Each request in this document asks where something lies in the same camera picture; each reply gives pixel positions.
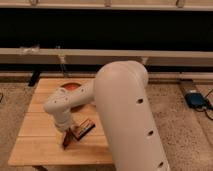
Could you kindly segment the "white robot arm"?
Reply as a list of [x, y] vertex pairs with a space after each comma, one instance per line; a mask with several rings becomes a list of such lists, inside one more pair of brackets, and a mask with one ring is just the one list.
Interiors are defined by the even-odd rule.
[[64, 132], [73, 125], [71, 109], [93, 101], [116, 171], [170, 171], [147, 98], [147, 84], [143, 64], [108, 63], [77, 89], [56, 89], [44, 103], [44, 111]]

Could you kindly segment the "translucent yellowish gripper finger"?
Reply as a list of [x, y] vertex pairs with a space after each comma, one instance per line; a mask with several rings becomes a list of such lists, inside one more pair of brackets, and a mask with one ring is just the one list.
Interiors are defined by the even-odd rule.
[[67, 129], [67, 130], [65, 131], [65, 133], [64, 133], [64, 139], [66, 139], [66, 138], [71, 138], [71, 136], [72, 136], [72, 131], [71, 131], [71, 129]]

